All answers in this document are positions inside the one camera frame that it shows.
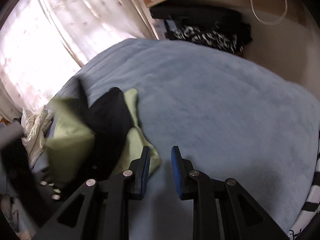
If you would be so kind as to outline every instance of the black and white patterned fabric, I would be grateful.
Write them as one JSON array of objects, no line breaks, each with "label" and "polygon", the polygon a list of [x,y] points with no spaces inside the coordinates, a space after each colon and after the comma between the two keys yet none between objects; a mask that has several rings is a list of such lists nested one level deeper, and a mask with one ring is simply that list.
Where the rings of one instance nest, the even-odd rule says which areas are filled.
[{"label": "black and white patterned fabric", "polygon": [[250,32],[250,26],[247,24],[242,24],[237,33],[217,29],[216,27],[205,29],[184,25],[175,31],[168,31],[166,36],[169,40],[189,41],[236,54],[242,52],[244,45],[252,40]]},{"label": "black and white patterned fabric", "polygon": [[[319,127],[319,144],[320,144],[320,127]],[[295,240],[296,237],[306,228],[312,218],[320,211],[320,152],[318,144],[318,159],[316,170],[312,181],[312,186],[308,193],[306,202],[304,203],[295,223],[288,233],[290,240]]]}]

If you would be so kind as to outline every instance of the striped fabric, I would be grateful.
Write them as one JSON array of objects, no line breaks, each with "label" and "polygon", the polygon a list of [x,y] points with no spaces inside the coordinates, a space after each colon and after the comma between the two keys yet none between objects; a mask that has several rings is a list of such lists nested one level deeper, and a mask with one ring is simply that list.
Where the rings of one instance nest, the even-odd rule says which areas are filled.
[{"label": "striped fabric", "polygon": [[311,219],[320,211],[320,126],[319,126],[319,143],[318,143],[318,160],[316,164],[316,171],[313,177],[312,186],[308,193],[306,202],[304,203],[295,223],[288,233],[290,240],[295,238],[304,230],[310,223]]}]

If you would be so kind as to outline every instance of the fleece blanket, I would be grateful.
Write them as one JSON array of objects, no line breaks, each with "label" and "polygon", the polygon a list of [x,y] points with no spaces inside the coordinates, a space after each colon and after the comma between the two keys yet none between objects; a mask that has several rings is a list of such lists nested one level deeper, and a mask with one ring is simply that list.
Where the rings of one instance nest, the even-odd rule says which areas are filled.
[{"label": "fleece blanket", "polygon": [[[141,128],[163,160],[145,199],[130,203],[130,239],[192,239],[193,204],[178,199],[173,182],[174,145],[211,178],[238,180],[288,233],[318,153],[320,104],[303,87],[183,41],[125,40],[77,75],[89,104],[111,87],[137,89]],[[71,78],[57,96],[74,95]]]}]

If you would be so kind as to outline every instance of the white curtain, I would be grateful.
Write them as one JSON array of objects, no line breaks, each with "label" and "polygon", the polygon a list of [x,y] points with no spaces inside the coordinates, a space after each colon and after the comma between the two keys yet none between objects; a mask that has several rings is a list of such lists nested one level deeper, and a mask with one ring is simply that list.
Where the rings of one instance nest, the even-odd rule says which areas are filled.
[{"label": "white curtain", "polygon": [[5,118],[9,122],[12,122],[14,118],[21,117],[21,111],[22,109],[13,103],[0,80],[0,120]]},{"label": "white curtain", "polygon": [[154,39],[135,0],[40,0],[47,18],[81,64],[127,38]]},{"label": "white curtain", "polygon": [[112,45],[127,38],[154,39],[150,15],[141,4],[20,0],[0,30],[0,80],[17,108],[35,112]]},{"label": "white curtain", "polygon": [[0,30],[0,80],[12,101],[35,112],[79,69],[38,0],[20,0]]}]

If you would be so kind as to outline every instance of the light green pillowcase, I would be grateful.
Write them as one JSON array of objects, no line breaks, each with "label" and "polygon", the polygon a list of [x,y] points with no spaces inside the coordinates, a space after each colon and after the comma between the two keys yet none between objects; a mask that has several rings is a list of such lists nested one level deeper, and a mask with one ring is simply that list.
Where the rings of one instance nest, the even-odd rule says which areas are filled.
[{"label": "light green pillowcase", "polygon": [[73,114],[68,103],[54,99],[57,118],[53,138],[46,142],[49,170],[55,186],[64,188],[76,175],[94,146],[94,132]]},{"label": "light green pillowcase", "polygon": [[128,132],[124,150],[111,175],[118,174],[123,170],[128,169],[132,160],[139,159],[141,157],[142,149],[144,146],[150,147],[151,156],[149,175],[151,175],[161,164],[161,159],[159,157],[158,152],[156,151],[156,148],[146,140],[142,130],[138,126],[136,107],[137,99],[138,91],[134,88],[131,88],[124,93],[124,100],[130,111],[134,127],[131,128]]}]

